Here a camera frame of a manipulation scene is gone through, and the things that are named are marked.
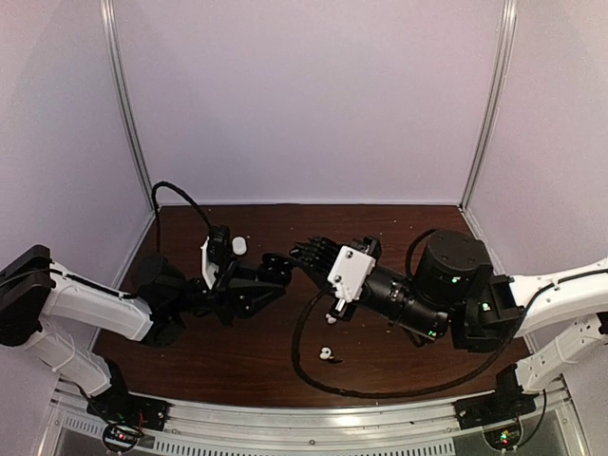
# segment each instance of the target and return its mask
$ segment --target white round object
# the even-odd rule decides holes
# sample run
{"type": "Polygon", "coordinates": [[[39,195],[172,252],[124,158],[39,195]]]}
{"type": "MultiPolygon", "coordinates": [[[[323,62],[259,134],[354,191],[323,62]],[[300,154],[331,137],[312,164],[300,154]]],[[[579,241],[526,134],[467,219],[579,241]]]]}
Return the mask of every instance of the white round object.
{"type": "Polygon", "coordinates": [[[323,347],[321,349],[321,353],[319,354],[319,358],[325,361],[327,359],[330,359],[330,356],[332,356],[332,349],[330,349],[329,347],[323,347]]]}
{"type": "Polygon", "coordinates": [[[242,236],[232,239],[232,251],[235,255],[241,256],[247,253],[247,241],[242,236]]]}

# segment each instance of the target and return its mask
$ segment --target vertical metal post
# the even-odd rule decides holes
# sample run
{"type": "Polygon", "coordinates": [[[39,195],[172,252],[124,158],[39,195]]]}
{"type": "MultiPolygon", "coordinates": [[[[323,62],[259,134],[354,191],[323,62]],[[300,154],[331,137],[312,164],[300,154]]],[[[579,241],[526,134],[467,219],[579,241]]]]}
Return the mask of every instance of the vertical metal post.
{"type": "Polygon", "coordinates": [[[492,84],[490,86],[490,93],[488,95],[487,105],[485,107],[484,121],[482,123],[482,129],[477,141],[475,157],[473,159],[468,180],[466,182],[465,192],[463,193],[460,203],[460,208],[463,211],[468,208],[468,205],[473,197],[473,192],[475,191],[475,186],[477,185],[482,165],[484,163],[485,153],[492,136],[494,123],[496,122],[499,100],[503,91],[504,78],[508,70],[509,61],[511,60],[516,22],[517,0],[504,0],[503,20],[501,22],[496,60],[494,62],[492,84]]]}
{"type": "Polygon", "coordinates": [[[114,17],[113,0],[101,0],[102,20],[104,24],[105,40],[107,41],[107,51],[110,58],[110,66],[114,77],[114,86],[118,97],[119,110],[123,118],[124,132],[128,140],[131,156],[135,164],[135,170],[142,186],[145,200],[150,211],[153,210],[151,191],[152,183],[150,175],[143,159],[142,145],[133,118],[133,109],[126,89],[126,79],[124,77],[123,59],[114,17]]]}

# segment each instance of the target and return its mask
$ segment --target wood grain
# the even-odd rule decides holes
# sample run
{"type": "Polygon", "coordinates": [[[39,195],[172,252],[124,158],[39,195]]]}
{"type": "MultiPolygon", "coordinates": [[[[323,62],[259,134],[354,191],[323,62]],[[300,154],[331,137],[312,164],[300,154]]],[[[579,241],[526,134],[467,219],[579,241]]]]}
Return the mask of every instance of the wood grain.
{"type": "MultiPolygon", "coordinates": [[[[447,206],[214,206],[213,223],[230,226],[233,235],[248,238],[247,259],[258,263],[265,252],[287,253],[294,241],[321,235],[338,242],[377,235],[382,239],[381,264],[403,271],[404,253],[428,228],[468,233],[460,213],[447,206]]],[[[187,276],[200,274],[200,246],[206,229],[189,207],[161,211],[162,252],[187,276]]],[[[136,263],[154,249],[155,228],[147,234],[136,263]]],[[[131,291],[130,281],[124,284],[131,291]]],[[[188,331],[173,346],[153,349],[102,332],[96,352],[118,362],[129,387],[168,398],[238,406],[333,407],[375,404],[375,401],[330,395],[309,387],[294,374],[290,342],[295,321],[315,287],[301,272],[283,296],[250,320],[222,327],[214,315],[186,317],[188,331]]],[[[328,326],[326,299],[313,312],[302,340],[302,364],[316,379],[364,391],[414,390],[458,377],[479,366],[487,355],[455,351],[446,336],[415,349],[405,334],[386,320],[359,310],[351,323],[328,326]],[[331,365],[318,358],[329,346],[344,361],[331,365]]],[[[494,387],[494,376],[527,355],[516,341],[499,361],[473,381],[431,397],[468,394],[494,387]]],[[[381,403],[405,400],[380,401],[381,403]]]]}

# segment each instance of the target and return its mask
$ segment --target brown wooden surface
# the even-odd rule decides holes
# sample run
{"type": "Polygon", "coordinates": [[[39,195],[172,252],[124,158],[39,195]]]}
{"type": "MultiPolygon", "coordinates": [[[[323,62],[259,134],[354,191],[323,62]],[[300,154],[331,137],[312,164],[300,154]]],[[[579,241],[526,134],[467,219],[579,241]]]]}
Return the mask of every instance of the brown wooden surface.
{"type": "MultiPolygon", "coordinates": [[[[338,242],[377,235],[382,239],[381,264],[403,271],[404,253],[416,235],[432,227],[468,232],[455,207],[438,206],[227,206],[207,209],[212,223],[230,226],[233,235],[248,237],[247,259],[259,263],[264,252],[287,253],[296,240],[321,235],[338,242]]],[[[200,246],[206,229],[189,207],[161,211],[162,252],[189,277],[200,275],[200,246]]],[[[134,261],[154,249],[155,229],[148,233],[134,261]]],[[[131,290],[130,280],[124,288],[131,290]]],[[[188,331],[172,347],[153,349],[102,332],[96,352],[118,362],[129,387],[168,398],[239,406],[328,407],[374,404],[309,387],[294,374],[290,341],[294,324],[315,288],[301,272],[274,304],[249,320],[222,327],[214,315],[186,318],[188,331]]],[[[304,368],[318,380],[364,391],[413,390],[467,373],[484,354],[455,351],[449,334],[435,344],[415,349],[399,329],[359,310],[352,322],[329,326],[326,298],[311,316],[302,340],[304,368]],[[331,365],[318,358],[329,346],[344,361],[331,365]]],[[[503,367],[527,354],[514,343],[492,369],[475,380],[435,396],[467,394],[494,387],[503,367]]],[[[381,403],[404,400],[381,401],[381,403]]]]}

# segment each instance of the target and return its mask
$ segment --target white wall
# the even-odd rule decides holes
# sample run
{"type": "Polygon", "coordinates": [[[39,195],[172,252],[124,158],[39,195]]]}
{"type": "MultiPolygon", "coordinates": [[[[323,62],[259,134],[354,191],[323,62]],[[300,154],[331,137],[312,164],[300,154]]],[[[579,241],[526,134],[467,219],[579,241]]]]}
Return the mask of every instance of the white wall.
{"type": "Polygon", "coordinates": [[[152,180],[213,203],[455,203],[502,9],[502,0],[118,1],[152,180]]]}
{"type": "MultiPolygon", "coordinates": [[[[550,273],[608,255],[608,5],[527,0],[471,204],[510,274],[550,273]]],[[[557,329],[537,334],[546,342],[557,329]]],[[[608,434],[608,351],[566,380],[593,454],[608,434]]]]}
{"type": "MultiPolygon", "coordinates": [[[[43,243],[110,283],[143,228],[99,11],[94,0],[0,1],[0,269],[43,243]]],[[[7,348],[0,366],[0,454],[28,455],[56,377],[7,348]]]]}

